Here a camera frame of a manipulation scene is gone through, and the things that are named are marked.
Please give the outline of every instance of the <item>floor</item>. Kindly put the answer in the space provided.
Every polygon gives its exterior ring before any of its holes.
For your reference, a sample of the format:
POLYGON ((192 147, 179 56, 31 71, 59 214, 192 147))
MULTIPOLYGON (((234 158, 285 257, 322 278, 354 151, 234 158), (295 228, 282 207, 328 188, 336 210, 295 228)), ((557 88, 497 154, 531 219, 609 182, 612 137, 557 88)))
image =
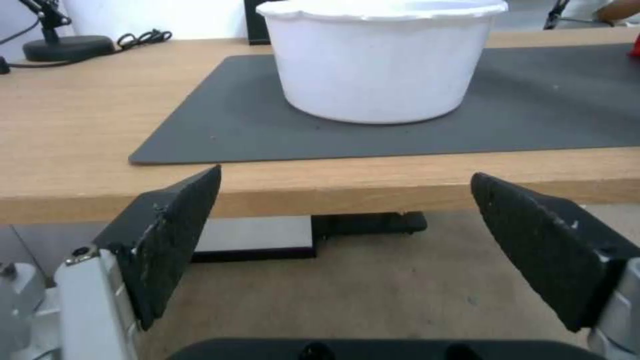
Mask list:
MULTIPOLYGON (((640 244, 640 206, 590 206, 640 244)), ((207 338, 546 339, 584 346, 533 292, 475 211, 429 229, 329 240, 319 257, 192 265, 144 359, 207 338)))

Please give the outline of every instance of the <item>black cable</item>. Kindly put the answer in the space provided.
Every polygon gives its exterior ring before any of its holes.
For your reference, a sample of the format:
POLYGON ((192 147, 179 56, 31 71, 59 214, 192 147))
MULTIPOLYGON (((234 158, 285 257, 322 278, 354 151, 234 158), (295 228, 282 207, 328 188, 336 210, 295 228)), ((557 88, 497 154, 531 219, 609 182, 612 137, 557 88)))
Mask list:
POLYGON ((33 28, 35 28, 36 26, 38 26, 38 23, 39 23, 39 22, 40 22, 40 19, 37 19, 37 20, 36 20, 36 22, 34 22, 34 23, 33 23, 33 25, 31 25, 30 27, 28 27, 28 28, 26 28, 26 29, 24 29, 24 30, 18 31, 18 32, 17 32, 17 33, 15 33, 15 34, 13 34, 13 35, 11 35, 11 36, 9 36, 9 37, 6 37, 6 38, 4 38, 4 39, 0 40, 0 45, 3 45, 3 44, 5 44, 5 43, 7 43, 7 42, 9 42, 9 41, 11 41, 11 40, 13 40, 13 39, 17 38, 17 37, 21 37, 22 35, 24 35, 24 34, 28 33, 29 31, 33 30, 33 28))
MULTIPOLYGON (((172 36, 173 36, 173 33, 171 31, 160 31, 158 29, 153 29, 151 31, 147 31, 146 33, 142 33, 139 37, 136 37, 136 35, 133 35, 132 33, 126 33, 122 35, 120 38, 118 38, 118 41, 116 42, 116 44, 118 44, 120 48, 108 55, 119 54, 124 51, 128 51, 135 47, 139 47, 143 45, 152 45, 152 44, 158 44, 160 42, 165 42, 171 39, 172 36)), ((90 60, 98 56, 103 56, 103 55, 93 55, 88 58, 73 59, 73 60, 61 61, 57 63, 46 63, 46 64, 7 63, 7 65, 9 67, 13 67, 16 69, 45 69, 49 67, 60 67, 60 66, 67 66, 75 63, 80 63, 82 61, 90 60)))

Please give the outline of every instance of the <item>red object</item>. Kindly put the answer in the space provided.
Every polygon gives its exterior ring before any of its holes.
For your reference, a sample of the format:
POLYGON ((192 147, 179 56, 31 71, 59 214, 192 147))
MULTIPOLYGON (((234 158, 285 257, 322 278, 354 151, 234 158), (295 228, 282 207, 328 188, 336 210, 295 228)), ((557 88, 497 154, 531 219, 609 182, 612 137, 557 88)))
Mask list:
POLYGON ((640 34, 638 34, 638 39, 636 39, 636 44, 634 45, 634 48, 633 50, 631 50, 629 55, 640 58, 640 34))

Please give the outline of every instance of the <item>white wall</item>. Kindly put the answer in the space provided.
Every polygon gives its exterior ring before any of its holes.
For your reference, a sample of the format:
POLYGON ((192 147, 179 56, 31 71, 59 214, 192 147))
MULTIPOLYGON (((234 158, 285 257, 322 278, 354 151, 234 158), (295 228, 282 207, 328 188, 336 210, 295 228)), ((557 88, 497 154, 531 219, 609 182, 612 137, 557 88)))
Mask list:
POLYGON ((174 38, 246 36, 243 0, 64 0, 79 34, 139 35, 152 28, 174 38))

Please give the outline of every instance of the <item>foam pad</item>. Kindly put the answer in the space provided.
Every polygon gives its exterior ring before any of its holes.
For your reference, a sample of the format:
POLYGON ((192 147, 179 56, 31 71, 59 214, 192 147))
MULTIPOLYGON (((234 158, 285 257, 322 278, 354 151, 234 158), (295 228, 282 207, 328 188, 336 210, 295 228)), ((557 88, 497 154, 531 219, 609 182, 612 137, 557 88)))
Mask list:
POLYGON ((481 173, 471 189, 495 240, 564 326, 594 326, 640 249, 570 200, 481 173))

